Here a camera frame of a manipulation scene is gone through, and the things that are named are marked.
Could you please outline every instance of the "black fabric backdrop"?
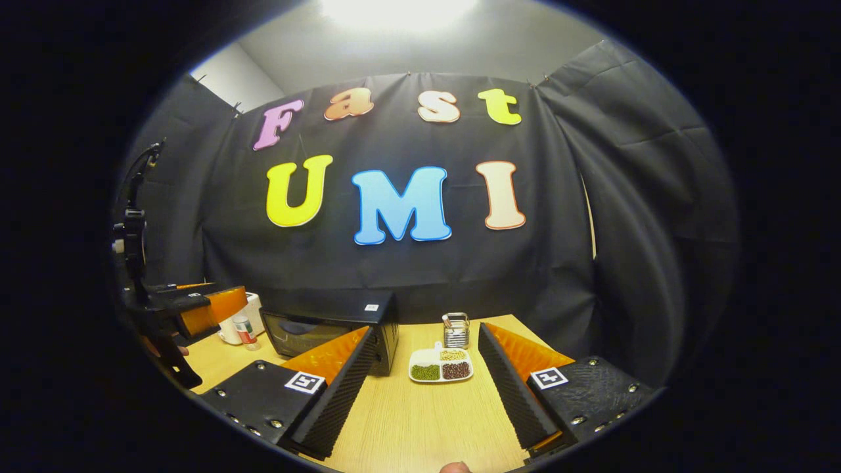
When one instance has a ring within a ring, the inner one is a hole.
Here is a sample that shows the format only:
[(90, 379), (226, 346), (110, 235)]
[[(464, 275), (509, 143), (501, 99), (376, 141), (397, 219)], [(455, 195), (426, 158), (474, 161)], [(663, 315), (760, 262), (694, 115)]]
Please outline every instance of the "black fabric backdrop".
[[(373, 110), (325, 120), (331, 97), (353, 87), (372, 91)], [(522, 116), (519, 125), (488, 116), (476, 95), (490, 88), (517, 98), (511, 111)], [(426, 90), (454, 94), (461, 119), (422, 120), (417, 97)], [(304, 109), (278, 131), (280, 141), (253, 151), (263, 112), (298, 98)], [(514, 313), (558, 351), (601, 354), (651, 385), (691, 358), (726, 300), (737, 216), (722, 155), (680, 94), (611, 42), (534, 88), (398, 74), (313, 89), (235, 119), (224, 107), (211, 115), (176, 132), (178, 146), (161, 155), (154, 184), (142, 190), (149, 253), (160, 261), (150, 264), (149, 283), (244, 284), (265, 306), (290, 290), (392, 289), (402, 323), (434, 322), (448, 311)], [(297, 205), (306, 190), (301, 164), (320, 154), (334, 161), (319, 214), (303, 226), (275, 226), (266, 216), (266, 171), (298, 165), (288, 196)], [(484, 225), (487, 190), (474, 168), (491, 160), (517, 166), (523, 227)], [(452, 236), (354, 243), (359, 193), (351, 176), (379, 169), (402, 193), (421, 166), (447, 170), (442, 196)]]

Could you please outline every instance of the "table surface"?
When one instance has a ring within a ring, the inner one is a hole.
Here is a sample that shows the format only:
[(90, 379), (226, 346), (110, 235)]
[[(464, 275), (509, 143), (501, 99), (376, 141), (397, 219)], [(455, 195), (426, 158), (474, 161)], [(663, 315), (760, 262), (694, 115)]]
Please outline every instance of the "table surface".
[[(463, 461), (474, 473), (495, 473), (523, 466), (528, 453), (520, 448), (488, 368), (479, 354), (479, 323), (490, 322), (548, 346), (514, 316), (470, 321), (473, 376), (452, 383), (415, 383), (409, 379), (409, 356), (442, 340), (442, 324), (399, 326), (399, 341), (390, 376), (369, 375), (342, 428), (333, 455), (315, 463), (347, 473), (437, 473)], [(257, 359), (283, 364), (267, 334), (261, 347), (249, 351), (207, 337), (189, 346), (187, 361), (204, 383), (202, 394)]]

